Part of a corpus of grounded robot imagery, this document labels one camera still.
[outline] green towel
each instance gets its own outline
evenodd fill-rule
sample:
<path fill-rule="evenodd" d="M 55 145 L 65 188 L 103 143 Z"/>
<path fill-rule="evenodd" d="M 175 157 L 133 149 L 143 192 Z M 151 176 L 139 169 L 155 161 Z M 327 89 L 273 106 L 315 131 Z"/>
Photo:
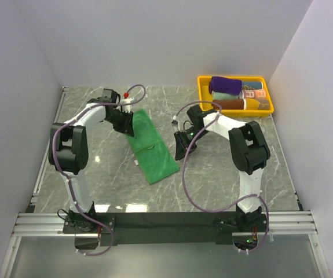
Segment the green towel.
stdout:
<path fill-rule="evenodd" d="M 126 136 L 149 184 L 179 171 L 155 125 L 141 109 L 133 116 L 134 137 Z"/>

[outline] stack of rolled towels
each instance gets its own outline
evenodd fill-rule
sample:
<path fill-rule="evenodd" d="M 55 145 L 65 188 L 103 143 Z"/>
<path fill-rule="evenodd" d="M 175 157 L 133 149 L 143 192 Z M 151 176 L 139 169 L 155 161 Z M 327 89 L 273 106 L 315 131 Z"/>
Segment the stack of rolled towels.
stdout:
<path fill-rule="evenodd" d="M 208 84 L 213 102 L 222 109 L 268 110 L 266 90 L 262 82 L 242 82 L 239 79 L 213 76 Z"/>

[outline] yellow bin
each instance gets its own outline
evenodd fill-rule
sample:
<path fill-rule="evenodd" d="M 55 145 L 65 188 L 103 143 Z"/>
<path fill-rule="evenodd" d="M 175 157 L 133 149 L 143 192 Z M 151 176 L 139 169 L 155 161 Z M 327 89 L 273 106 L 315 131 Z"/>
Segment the yellow bin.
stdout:
<path fill-rule="evenodd" d="M 199 88 L 200 100 L 213 101 L 213 96 L 208 92 L 208 84 L 212 76 L 197 77 L 197 85 Z M 240 79 L 243 82 L 262 82 L 263 88 L 266 90 L 267 99 L 269 100 L 269 110 L 222 110 L 222 114 L 229 117 L 265 117 L 275 111 L 270 94 L 263 77 L 261 76 L 223 76 L 227 78 Z M 202 111 L 207 111 L 213 108 L 210 103 L 200 103 Z"/>

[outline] back wall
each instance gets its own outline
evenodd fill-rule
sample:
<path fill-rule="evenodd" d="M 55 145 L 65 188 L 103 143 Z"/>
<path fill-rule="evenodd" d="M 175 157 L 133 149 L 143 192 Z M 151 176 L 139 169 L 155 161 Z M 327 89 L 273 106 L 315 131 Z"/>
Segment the back wall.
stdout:
<path fill-rule="evenodd" d="M 311 0 L 14 0 L 62 86 L 269 79 Z"/>

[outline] table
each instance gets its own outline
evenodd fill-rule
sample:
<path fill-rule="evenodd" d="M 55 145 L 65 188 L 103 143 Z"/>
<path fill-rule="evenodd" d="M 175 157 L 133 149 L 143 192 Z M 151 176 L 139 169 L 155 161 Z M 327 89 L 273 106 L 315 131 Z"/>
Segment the table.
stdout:
<path fill-rule="evenodd" d="M 108 86 L 120 94 L 128 87 Z M 103 87 L 69 87 L 63 94 L 58 121 L 63 122 L 81 111 L 91 98 L 101 96 Z M 184 104 L 197 100 L 196 86 L 151 86 L 148 97 L 133 106 L 145 109 L 164 139 L 172 156 L 175 154 L 172 116 Z M 131 96 L 140 96 L 135 89 Z M 186 110 L 180 117 L 187 119 Z M 256 120 L 267 140 L 271 157 L 262 177 L 262 196 L 272 211 L 299 210 L 298 198 L 291 181 L 273 118 L 240 118 Z M 89 191 L 98 212 L 173 212 L 197 211 L 185 197 L 181 172 L 149 185 L 123 134 L 103 122 L 88 134 L 89 162 L 85 168 Z M 62 178 L 54 167 L 43 161 L 35 213 L 55 213 L 68 209 L 69 199 Z M 208 133 L 197 142 L 186 170 L 186 184 L 195 202 L 208 209 L 232 203 L 239 195 L 239 172 L 230 155 L 229 142 Z"/>

